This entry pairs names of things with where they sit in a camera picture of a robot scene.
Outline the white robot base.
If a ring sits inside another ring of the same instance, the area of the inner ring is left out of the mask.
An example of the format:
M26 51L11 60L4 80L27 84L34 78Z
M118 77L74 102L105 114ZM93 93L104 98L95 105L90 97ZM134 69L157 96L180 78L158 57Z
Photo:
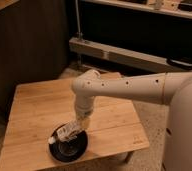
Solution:
M179 87L169 107L161 171L192 171L192 77Z

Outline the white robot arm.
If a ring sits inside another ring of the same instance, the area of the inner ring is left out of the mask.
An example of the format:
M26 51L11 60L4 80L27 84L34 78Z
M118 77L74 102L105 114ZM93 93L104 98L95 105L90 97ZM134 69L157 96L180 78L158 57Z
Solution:
M93 113L97 96L106 96L168 105L172 128L178 120L180 127L192 127L192 72L102 79L98 71L89 70L73 81L72 90L79 122Z

